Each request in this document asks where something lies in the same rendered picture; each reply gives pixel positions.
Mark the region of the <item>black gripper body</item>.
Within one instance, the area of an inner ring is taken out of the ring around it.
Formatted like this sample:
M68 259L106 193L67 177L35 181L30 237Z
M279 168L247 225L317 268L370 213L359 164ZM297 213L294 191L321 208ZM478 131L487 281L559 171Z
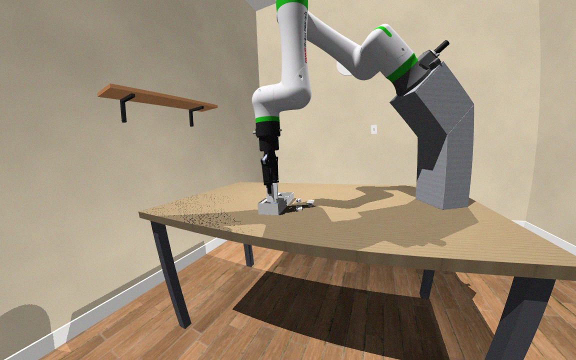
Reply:
M263 157L267 155L270 166L271 157L275 156L275 151L279 150L279 137L259 137L259 150L264 152Z

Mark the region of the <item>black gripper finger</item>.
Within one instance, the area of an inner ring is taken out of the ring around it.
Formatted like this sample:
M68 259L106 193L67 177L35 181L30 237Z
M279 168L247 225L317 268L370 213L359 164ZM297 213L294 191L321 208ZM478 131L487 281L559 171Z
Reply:
M275 202L273 185L274 156L270 157L271 165L269 165L267 154L265 154L265 157L261 158L260 161L262 163L263 183L264 186L266 186L267 202Z
M274 165L272 167L272 185L273 185L274 199L278 199L278 183L279 183L278 156L274 155Z

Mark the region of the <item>white three-compartment bin rack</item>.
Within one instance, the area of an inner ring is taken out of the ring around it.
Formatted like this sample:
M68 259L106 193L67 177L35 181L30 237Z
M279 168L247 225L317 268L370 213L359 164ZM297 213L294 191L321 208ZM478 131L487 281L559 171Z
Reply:
M257 203L259 215L280 215L294 199L294 192L278 192L278 199L267 202L267 198Z

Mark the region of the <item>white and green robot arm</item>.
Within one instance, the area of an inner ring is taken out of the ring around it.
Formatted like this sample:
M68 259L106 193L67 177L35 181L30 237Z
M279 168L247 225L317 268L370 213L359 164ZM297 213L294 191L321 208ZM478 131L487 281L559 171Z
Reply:
M381 72L400 97L413 90L441 62L450 42L416 58L387 23L373 30L360 46L308 11L308 0L275 0L281 41L281 82L258 88L252 98L258 138L280 137L280 112L299 110L312 96L307 66L307 41L343 65L356 79L369 80ZM307 18L308 16L308 18Z

